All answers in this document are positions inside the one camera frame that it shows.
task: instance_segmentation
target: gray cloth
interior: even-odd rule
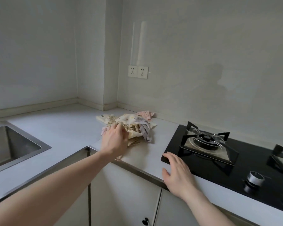
[[[141,131],[144,140],[148,143],[152,143],[152,136],[149,126],[147,124],[142,124],[139,130]]]

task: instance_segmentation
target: stainless steel sink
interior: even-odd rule
[[[50,148],[15,125],[0,123],[0,171]]]

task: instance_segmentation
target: white outlet plate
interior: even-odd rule
[[[128,67],[128,76],[137,78],[137,66],[129,66]]]
[[[138,78],[148,78],[148,67],[138,67],[137,77]]]

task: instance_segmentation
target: gas stove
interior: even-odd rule
[[[210,133],[191,122],[179,125],[166,152],[179,156],[192,174],[283,211],[283,147],[274,150]],[[161,160],[169,163],[162,156]]]

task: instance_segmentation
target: hand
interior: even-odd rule
[[[194,177],[188,166],[177,155],[167,152],[163,156],[169,159],[171,165],[170,175],[165,168],[162,169],[164,182],[171,193],[185,201],[197,190]]]
[[[103,135],[100,152],[108,154],[113,159],[123,155],[128,147],[128,136],[129,133],[122,124],[113,124]]]

